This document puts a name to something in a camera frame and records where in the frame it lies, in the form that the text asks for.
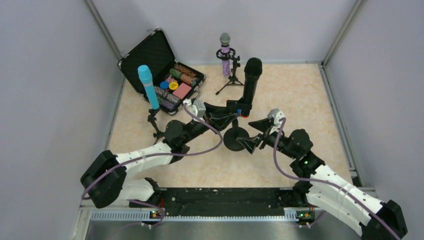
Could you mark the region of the black round base stand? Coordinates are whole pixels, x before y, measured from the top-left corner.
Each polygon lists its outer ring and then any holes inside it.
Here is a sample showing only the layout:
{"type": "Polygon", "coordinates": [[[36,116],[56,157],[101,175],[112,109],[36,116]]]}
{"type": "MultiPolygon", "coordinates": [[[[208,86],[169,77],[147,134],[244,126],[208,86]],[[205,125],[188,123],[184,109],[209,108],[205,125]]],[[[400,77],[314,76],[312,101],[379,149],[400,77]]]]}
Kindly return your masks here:
{"type": "Polygon", "coordinates": [[[238,100],[227,100],[225,116],[231,123],[231,128],[227,130],[223,137],[224,145],[233,152],[242,151],[245,147],[237,141],[238,137],[248,137],[248,132],[239,126],[238,118],[247,119],[252,109],[251,103],[246,103],[242,98],[238,100]]]}

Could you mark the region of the black orange-tipped microphone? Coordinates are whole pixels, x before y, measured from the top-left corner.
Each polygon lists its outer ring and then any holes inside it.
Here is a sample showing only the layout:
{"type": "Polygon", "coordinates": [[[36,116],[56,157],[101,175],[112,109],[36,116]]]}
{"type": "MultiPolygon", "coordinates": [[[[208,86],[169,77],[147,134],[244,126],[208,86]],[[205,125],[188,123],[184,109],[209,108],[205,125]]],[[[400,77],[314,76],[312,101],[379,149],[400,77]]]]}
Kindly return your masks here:
{"type": "Polygon", "coordinates": [[[247,118],[252,109],[253,99],[256,93],[258,80],[263,72],[262,61],[257,57],[250,58],[244,68],[244,88],[242,97],[238,103],[241,104],[240,115],[247,118]]]}

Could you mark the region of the black tripod mic stand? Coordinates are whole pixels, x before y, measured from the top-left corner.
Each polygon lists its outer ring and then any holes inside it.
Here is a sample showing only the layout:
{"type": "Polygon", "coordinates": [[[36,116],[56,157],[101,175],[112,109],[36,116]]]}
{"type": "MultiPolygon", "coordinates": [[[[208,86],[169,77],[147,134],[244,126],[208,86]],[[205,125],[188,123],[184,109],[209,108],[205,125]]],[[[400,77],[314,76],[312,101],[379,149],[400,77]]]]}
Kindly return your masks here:
{"type": "Polygon", "coordinates": [[[155,138],[155,144],[164,137],[164,132],[161,131],[156,123],[157,118],[156,115],[158,114],[158,112],[160,111],[160,109],[149,109],[148,110],[148,117],[147,117],[147,121],[152,125],[152,127],[154,128],[155,132],[153,133],[153,137],[155,138]]]}

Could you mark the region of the purple glitter microphone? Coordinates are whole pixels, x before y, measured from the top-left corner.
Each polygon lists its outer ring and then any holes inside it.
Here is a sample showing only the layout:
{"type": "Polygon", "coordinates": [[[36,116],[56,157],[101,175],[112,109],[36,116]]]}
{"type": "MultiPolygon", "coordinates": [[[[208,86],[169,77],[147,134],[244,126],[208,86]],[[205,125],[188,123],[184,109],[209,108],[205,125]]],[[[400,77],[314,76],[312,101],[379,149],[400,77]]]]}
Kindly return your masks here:
{"type": "Polygon", "coordinates": [[[228,77],[230,75],[230,36],[228,33],[224,32],[221,34],[220,38],[221,49],[220,56],[222,61],[222,74],[224,77],[228,77]]]}

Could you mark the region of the teal blue microphone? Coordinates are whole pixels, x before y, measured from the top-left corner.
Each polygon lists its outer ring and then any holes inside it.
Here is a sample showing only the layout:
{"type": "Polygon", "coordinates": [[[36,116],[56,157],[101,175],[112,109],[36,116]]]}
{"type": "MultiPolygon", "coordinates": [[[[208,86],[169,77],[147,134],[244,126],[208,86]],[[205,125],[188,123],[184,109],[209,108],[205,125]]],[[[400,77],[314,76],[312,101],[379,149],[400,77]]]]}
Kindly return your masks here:
{"type": "Polygon", "coordinates": [[[150,68],[147,65],[140,65],[137,68],[137,73],[139,80],[144,87],[151,108],[153,110],[158,110],[160,108],[160,104],[156,95],[155,87],[153,84],[153,75],[150,68]]]}

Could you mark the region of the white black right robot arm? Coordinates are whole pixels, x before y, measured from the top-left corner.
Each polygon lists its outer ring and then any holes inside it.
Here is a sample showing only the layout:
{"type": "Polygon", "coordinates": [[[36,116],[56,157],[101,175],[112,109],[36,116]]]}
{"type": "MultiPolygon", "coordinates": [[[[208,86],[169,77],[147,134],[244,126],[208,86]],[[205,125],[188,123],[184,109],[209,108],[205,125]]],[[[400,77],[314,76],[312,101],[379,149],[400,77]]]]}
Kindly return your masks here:
{"type": "Polygon", "coordinates": [[[286,117],[281,113],[249,122],[256,136],[232,134],[245,150],[273,148],[277,170],[296,180],[293,191],[306,202],[331,214],[363,240],[401,240],[408,233],[402,208],[393,200],[384,202],[365,193],[333,171],[312,152],[313,143],[305,129],[284,135],[286,117]]]}

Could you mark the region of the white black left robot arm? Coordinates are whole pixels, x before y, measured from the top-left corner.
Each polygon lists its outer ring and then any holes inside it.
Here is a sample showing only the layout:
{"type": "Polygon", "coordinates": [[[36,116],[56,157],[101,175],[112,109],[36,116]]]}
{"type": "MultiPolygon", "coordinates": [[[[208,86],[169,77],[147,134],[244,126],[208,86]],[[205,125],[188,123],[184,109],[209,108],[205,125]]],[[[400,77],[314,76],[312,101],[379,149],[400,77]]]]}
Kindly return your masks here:
{"type": "Polygon", "coordinates": [[[233,100],[229,100],[227,106],[215,106],[202,100],[189,99],[184,100],[182,106],[191,121],[168,122],[166,130],[159,134],[162,141],[127,153],[102,151],[80,178],[84,188],[81,199],[92,201],[98,209],[117,200],[150,200],[155,193],[153,183],[147,179],[132,180],[132,175],[176,163],[184,157],[201,156],[214,151],[224,143],[222,130],[242,115],[241,108],[233,100]],[[207,131],[218,136],[218,143],[203,151],[190,152],[187,144],[207,131]]]}

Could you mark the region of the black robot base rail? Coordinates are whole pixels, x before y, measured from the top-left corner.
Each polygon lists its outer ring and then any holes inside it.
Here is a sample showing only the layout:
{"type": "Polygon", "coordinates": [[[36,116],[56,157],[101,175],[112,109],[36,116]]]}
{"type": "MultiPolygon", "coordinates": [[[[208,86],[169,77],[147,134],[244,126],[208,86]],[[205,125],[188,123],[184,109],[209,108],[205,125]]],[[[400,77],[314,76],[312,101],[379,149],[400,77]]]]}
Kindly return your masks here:
{"type": "Polygon", "coordinates": [[[164,208],[170,217],[283,216],[295,209],[296,216],[312,218],[318,210],[291,187],[159,188],[147,203],[164,208]]]}

